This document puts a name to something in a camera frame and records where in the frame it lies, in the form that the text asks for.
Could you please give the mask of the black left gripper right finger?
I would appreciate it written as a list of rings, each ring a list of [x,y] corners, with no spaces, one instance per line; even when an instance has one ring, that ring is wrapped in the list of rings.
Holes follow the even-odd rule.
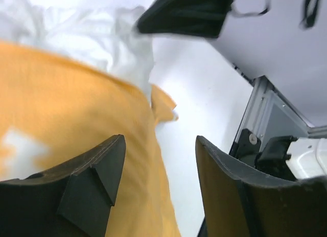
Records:
[[[326,236],[326,177],[288,181],[196,138],[209,236]]]

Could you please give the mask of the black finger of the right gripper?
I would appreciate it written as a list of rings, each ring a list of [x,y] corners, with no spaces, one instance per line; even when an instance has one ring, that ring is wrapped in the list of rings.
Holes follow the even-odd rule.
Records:
[[[156,0],[138,19],[142,34],[218,38],[234,0]]]

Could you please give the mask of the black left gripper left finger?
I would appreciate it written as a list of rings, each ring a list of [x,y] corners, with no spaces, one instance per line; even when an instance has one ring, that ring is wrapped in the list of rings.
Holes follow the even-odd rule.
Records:
[[[104,236],[126,143],[114,135],[26,179],[1,182],[1,236]]]

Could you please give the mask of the blue yellow Mickey pillowcase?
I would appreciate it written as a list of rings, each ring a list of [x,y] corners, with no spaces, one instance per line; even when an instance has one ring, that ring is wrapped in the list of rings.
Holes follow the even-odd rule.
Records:
[[[155,127],[174,101],[85,64],[1,42],[1,179],[24,178],[121,134],[126,157],[107,236],[180,236]]]

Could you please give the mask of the white pillow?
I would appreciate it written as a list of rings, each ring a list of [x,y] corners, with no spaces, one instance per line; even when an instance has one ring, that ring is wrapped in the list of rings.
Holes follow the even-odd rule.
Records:
[[[145,8],[44,8],[1,0],[1,39],[59,54],[138,87],[151,96],[152,38],[136,22]]]

